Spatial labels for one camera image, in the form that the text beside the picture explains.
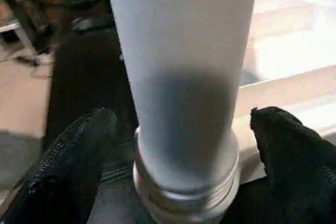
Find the white cylinder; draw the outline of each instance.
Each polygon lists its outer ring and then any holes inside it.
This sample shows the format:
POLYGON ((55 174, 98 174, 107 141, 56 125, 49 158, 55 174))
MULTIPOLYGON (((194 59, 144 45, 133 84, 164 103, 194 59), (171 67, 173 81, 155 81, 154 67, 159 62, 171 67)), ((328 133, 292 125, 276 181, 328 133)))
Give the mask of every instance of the white cylinder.
POLYGON ((207 194, 222 200, 237 170, 230 128, 254 0, 111 3, 141 125, 140 196, 184 216, 211 211, 207 194))

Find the black fabric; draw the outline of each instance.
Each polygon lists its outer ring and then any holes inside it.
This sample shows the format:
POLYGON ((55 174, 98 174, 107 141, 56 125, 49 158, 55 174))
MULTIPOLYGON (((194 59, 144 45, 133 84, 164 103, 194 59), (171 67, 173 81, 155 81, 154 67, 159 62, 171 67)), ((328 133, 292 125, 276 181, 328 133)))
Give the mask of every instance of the black fabric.
POLYGON ((244 184, 223 223, 336 223, 336 147, 277 108, 254 109, 266 178, 244 184))
POLYGON ((41 140, 0 131, 0 191, 12 188, 39 159, 41 140))
POLYGON ((116 122, 111 110, 96 109, 69 125, 16 183, 0 222, 86 224, 101 181, 102 150, 116 122))
POLYGON ((155 224, 134 188, 131 168, 99 187, 88 224, 155 224))

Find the gloved hand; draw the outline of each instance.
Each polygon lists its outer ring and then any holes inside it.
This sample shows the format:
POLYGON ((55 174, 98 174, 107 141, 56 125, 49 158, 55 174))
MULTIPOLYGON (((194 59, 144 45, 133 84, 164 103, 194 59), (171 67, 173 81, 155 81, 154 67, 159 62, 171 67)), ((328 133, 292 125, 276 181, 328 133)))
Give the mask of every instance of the gloved hand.
POLYGON ((250 126, 267 177, 241 185, 221 223, 336 223, 336 147, 277 107, 250 126))
POLYGON ((0 207, 0 223, 87 223, 102 175, 102 150, 116 123, 112 111, 97 109, 68 126, 14 186, 0 207))

